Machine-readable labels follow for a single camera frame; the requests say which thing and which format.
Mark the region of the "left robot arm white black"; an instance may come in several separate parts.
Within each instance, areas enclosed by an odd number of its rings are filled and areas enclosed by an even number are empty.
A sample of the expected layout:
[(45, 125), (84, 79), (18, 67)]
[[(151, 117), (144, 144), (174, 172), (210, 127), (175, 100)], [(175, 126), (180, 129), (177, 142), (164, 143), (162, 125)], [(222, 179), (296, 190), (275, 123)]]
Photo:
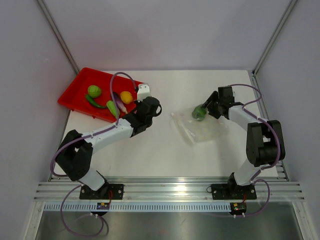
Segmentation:
[(92, 156), (113, 143), (144, 132), (152, 125), (153, 118), (161, 114), (161, 109), (159, 100), (148, 96), (137, 102), (123, 118), (105, 128), (90, 133), (79, 133), (74, 129), (67, 133), (53, 162), (71, 181), (81, 183), (80, 199), (106, 200), (116, 196), (117, 187), (91, 167)]

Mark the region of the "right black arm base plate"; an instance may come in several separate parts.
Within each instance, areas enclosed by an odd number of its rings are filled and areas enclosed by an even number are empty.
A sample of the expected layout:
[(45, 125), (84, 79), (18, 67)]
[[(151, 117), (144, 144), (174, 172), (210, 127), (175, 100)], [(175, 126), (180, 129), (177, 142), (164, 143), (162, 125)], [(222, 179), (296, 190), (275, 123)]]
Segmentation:
[(256, 200), (255, 187), (251, 185), (236, 186), (231, 189), (226, 183), (211, 184), (211, 194), (213, 200)]

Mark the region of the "dark green fake pepper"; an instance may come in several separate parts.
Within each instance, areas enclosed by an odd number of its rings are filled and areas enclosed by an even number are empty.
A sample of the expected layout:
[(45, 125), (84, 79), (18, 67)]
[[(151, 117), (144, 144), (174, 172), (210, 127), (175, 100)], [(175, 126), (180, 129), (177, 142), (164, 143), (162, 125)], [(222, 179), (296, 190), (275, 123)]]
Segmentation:
[(202, 107), (202, 105), (198, 105), (194, 108), (191, 115), (193, 119), (197, 121), (203, 121), (206, 117), (207, 109), (205, 107)]

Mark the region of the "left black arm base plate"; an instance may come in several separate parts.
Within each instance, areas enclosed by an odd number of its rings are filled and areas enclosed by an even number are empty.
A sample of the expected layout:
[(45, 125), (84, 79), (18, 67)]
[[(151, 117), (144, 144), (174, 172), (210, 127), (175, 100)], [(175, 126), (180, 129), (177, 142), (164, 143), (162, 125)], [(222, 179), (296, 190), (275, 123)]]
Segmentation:
[(80, 189), (81, 200), (122, 200), (124, 195), (124, 184), (105, 183), (100, 189), (92, 190), (84, 185)]

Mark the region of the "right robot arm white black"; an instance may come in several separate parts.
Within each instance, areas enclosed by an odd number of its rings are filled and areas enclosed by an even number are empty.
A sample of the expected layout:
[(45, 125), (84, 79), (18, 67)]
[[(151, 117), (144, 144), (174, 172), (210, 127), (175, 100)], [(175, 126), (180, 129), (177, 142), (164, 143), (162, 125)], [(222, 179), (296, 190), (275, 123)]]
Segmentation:
[(210, 116), (225, 117), (246, 131), (246, 160), (226, 183), (210, 185), (214, 200), (255, 200), (258, 175), (273, 168), (286, 155), (281, 123), (258, 117), (246, 107), (235, 100), (233, 85), (219, 87), (202, 104)]

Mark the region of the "dark green fake cucumber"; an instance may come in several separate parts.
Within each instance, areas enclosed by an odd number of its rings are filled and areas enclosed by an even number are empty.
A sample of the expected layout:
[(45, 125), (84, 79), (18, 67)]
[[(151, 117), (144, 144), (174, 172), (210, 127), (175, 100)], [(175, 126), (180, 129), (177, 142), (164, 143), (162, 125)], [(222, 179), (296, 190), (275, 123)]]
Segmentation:
[(108, 108), (106, 105), (100, 105), (97, 102), (95, 102), (95, 100), (89, 94), (85, 95), (85, 99), (91, 106), (93, 106), (95, 108), (98, 108), (98, 109), (107, 109)]

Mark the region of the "purple fake eggplant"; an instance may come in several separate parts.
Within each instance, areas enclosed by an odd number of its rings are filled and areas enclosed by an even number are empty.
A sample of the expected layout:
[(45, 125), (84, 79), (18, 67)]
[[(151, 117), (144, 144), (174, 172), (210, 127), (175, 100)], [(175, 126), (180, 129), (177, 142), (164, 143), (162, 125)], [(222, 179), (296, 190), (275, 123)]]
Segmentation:
[(121, 100), (120, 96), (116, 93), (116, 92), (112, 92), (113, 93), (113, 97), (114, 97), (114, 102), (116, 104), (116, 106), (119, 108), (119, 110), (121, 110), (123, 113), (127, 114), (128, 111), (123, 103), (123, 101)]

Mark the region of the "light green fake lime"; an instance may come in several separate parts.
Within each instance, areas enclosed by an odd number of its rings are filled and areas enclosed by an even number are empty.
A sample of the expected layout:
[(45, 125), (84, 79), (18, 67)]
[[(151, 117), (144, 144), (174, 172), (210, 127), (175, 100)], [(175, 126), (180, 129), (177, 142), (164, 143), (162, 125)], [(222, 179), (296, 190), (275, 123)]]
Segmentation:
[(109, 100), (106, 103), (106, 106), (108, 108), (108, 110), (110, 111), (110, 113), (117, 118), (117, 109), (116, 109), (116, 105), (114, 104), (114, 102), (112, 100)]

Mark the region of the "yellow fake lemon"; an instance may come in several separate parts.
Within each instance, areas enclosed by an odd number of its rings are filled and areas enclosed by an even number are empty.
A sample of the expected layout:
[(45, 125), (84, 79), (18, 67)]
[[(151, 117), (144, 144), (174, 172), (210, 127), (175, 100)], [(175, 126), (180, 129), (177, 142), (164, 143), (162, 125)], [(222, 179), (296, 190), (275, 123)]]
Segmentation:
[(129, 105), (133, 102), (133, 96), (129, 91), (122, 91), (120, 93), (120, 99), (126, 105)]

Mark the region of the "clear zip top bag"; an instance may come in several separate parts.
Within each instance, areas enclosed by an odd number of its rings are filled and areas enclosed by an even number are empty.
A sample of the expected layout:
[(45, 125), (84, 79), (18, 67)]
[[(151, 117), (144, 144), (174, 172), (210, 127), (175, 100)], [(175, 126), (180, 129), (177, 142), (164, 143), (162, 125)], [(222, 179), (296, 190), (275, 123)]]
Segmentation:
[(193, 119), (192, 111), (195, 107), (189, 107), (171, 113), (174, 125), (182, 139), (188, 144), (208, 142), (229, 132), (228, 126), (209, 115), (208, 110), (204, 120)]

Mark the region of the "light green fake guava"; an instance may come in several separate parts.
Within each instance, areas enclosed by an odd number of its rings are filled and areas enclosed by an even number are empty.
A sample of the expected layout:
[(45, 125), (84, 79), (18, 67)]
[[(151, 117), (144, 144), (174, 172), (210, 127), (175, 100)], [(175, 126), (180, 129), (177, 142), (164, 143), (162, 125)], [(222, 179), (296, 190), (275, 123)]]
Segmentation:
[(87, 93), (92, 98), (98, 98), (102, 94), (102, 90), (100, 87), (96, 85), (90, 85), (87, 88)]

